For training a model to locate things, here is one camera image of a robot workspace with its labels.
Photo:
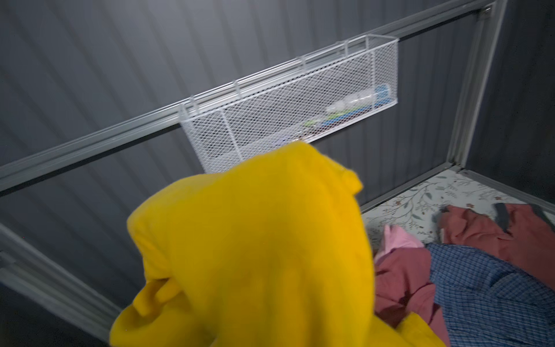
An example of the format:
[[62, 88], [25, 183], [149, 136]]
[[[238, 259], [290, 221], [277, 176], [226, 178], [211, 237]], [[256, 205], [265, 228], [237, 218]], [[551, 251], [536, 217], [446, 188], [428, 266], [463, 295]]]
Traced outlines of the yellow cloth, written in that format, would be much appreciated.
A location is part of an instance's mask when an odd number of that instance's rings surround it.
[[127, 221], [145, 287], [112, 346], [440, 346], [411, 313], [374, 313], [355, 172], [294, 142], [181, 179]]

